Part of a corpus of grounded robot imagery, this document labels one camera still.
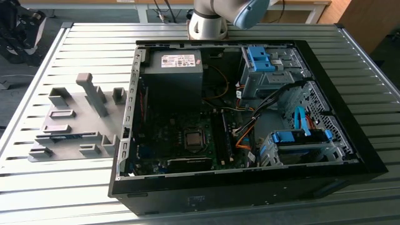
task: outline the table leg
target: table leg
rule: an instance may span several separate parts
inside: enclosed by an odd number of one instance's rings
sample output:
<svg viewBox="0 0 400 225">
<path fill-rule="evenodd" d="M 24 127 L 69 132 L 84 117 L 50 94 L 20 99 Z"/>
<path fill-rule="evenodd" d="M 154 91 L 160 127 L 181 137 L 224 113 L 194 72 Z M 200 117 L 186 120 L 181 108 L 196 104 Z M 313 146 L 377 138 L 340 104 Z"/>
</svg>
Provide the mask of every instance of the table leg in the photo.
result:
<svg viewBox="0 0 400 225">
<path fill-rule="evenodd" d="M 314 6 L 312 12 L 309 13 L 305 23 L 317 23 L 318 22 L 320 15 L 324 12 L 324 8 L 325 8 L 325 5 Z"/>
<path fill-rule="evenodd" d="M 54 18 L 56 17 L 56 14 L 54 14 L 56 10 L 54 9 L 48 9 L 46 11 L 48 11 L 48 13 L 46 13 L 48 18 Z"/>
<path fill-rule="evenodd" d="M 146 4 L 136 4 L 137 14 L 138 14 L 138 22 L 148 23 L 148 5 Z"/>
</svg>

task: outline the blue tab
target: blue tab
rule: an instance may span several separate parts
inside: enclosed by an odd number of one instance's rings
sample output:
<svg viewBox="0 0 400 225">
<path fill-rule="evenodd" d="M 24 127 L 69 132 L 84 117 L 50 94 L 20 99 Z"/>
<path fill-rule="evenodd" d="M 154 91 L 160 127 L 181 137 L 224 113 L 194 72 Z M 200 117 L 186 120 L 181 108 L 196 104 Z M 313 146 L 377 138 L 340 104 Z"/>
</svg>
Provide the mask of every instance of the blue tab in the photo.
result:
<svg viewBox="0 0 400 225">
<path fill-rule="evenodd" d="M 266 149 L 266 146 L 264 146 L 264 148 L 261 149 L 260 156 L 262 155 L 262 152 L 265 151 L 265 149 Z"/>
<path fill-rule="evenodd" d="M 294 129 L 302 129 L 305 136 L 310 135 L 310 131 L 308 130 L 308 124 L 306 124 L 306 120 L 305 120 L 305 109 L 301 106 L 296 107 L 294 110 Z"/>
<path fill-rule="evenodd" d="M 330 130 L 325 130 L 325 135 L 329 140 L 333 139 L 333 134 L 332 134 Z"/>
<path fill-rule="evenodd" d="M 294 137 L 290 131 L 276 132 L 280 142 L 294 142 Z"/>
<path fill-rule="evenodd" d="M 256 72 L 273 72 L 274 66 L 269 62 L 269 54 L 265 52 L 265 48 L 260 46 L 248 47 L 249 60 L 254 66 Z"/>
<path fill-rule="evenodd" d="M 280 140 L 277 139 L 277 136 L 276 136 L 276 134 L 272 134 L 272 139 L 273 139 L 273 143 L 277 143 L 277 142 L 280 142 Z"/>
</svg>

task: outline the wooden furniture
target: wooden furniture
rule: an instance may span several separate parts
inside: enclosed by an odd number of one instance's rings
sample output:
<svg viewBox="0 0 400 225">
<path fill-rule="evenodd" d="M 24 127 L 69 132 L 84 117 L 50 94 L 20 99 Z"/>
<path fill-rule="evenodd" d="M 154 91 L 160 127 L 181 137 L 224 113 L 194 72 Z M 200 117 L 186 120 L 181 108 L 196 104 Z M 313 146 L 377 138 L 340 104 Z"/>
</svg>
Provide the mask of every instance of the wooden furniture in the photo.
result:
<svg viewBox="0 0 400 225">
<path fill-rule="evenodd" d="M 332 0 L 318 23 L 341 23 L 366 53 L 400 24 L 398 0 Z"/>
<path fill-rule="evenodd" d="M 316 23 L 332 0 L 285 0 L 285 14 L 281 23 Z M 156 9 L 153 0 L 20 0 L 24 7 L 40 9 L 82 8 L 132 8 L 138 12 L 140 23 L 148 23 L 148 9 Z M 172 9 L 193 8 L 193 0 L 169 0 Z M 157 0 L 158 7 L 166 9 L 164 0 Z M 268 9 L 261 22 L 273 21 L 280 16 L 282 5 L 278 1 Z"/>
</svg>

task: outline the metal work table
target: metal work table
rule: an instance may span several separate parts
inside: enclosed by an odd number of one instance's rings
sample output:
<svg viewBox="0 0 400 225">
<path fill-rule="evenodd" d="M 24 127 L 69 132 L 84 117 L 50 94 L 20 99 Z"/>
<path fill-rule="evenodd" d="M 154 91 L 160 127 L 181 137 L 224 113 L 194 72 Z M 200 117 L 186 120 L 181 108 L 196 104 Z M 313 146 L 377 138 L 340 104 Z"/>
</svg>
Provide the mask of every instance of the metal work table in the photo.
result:
<svg viewBox="0 0 400 225">
<path fill-rule="evenodd" d="M 322 199 L 196 213 L 137 217 L 106 197 L 112 158 L 30 163 L 26 155 L 49 110 L 53 87 L 82 92 L 77 73 L 102 91 L 128 87 L 134 41 L 185 39 L 186 26 L 77 23 L 61 28 L 0 140 L 0 223 L 97 224 L 398 224 L 400 95 L 345 30 L 333 25 L 229 27 L 232 39 L 305 39 L 389 172 Z"/>
</svg>

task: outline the floor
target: floor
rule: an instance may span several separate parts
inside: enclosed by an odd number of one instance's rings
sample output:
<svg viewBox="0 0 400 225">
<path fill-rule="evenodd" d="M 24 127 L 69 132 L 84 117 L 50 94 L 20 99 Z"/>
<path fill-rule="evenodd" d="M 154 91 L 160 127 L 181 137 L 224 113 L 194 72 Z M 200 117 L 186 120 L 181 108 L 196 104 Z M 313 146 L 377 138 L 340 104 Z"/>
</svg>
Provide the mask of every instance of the floor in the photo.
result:
<svg viewBox="0 0 400 225">
<path fill-rule="evenodd" d="M 177 22 L 184 23 L 185 10 L 173 10 L 174 15 L 177 16 Z M 149 10 L 149 22 L 158 23 L 160 20 L 156 17 L 157 14 Z M 46 50 L 50 47 L 52 41 L 56 37 L 56 34 L 60 30 L 60 26 L 64 22 L 76 22 L 76 23 L 137 23 L 138 16 L 136 10 L 118 9 L 118 10 L 100 10 L 100 9 L 85 9 L 85 10 L 56 10 L 56 18 L 48 18 L 45 24 L 45 30 L 42 37 L 38 43 L 38 52 L 45 55 Z M 372 59 L 380 61 L 381 70 L 396 84 L 400 87 L 400 40 L 392 42 L 389 38 L 384 39 L 376 51 L 372 53 Z M 4 75 L 34 75 L 37 67 L 28 67 L 24 64 L 9 64 L 0 57 L 0 76 Z M 29 82 L 32 80 L 30 76 L 14 76 L 6 78 L 8 82 L 12 84 L 8 90 L 0 90 L 0 126 L 6 126 L 13 112 L 18 106 L 20 100 L 24 96 Z"/>
</svg>

